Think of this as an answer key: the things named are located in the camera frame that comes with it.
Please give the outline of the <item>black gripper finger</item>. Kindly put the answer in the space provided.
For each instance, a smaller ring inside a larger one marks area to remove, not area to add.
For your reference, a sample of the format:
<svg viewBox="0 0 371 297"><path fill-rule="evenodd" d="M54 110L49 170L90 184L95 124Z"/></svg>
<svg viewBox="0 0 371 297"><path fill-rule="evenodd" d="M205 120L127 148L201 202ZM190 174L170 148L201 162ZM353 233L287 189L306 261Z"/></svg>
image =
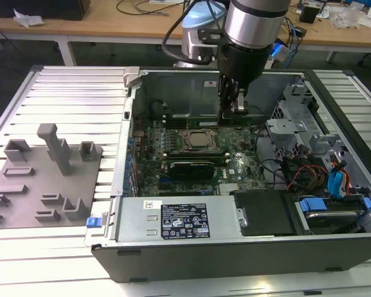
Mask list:
<svg viewBox="0 0 371 297"><path fill-rule="evenodd" d="M233 118L241 119L247 116L249 113L249 104L245 101L245 93L247 91L244 88L239 90L236 99L233 101Z"/></svg>
<svg viewBox="0 0 371 297"><path fill-rule="evenodd" d="M236 97L236 83L232 78L220 74L218 96L220 98L219 123L224 123L224 112Z"/></svg>

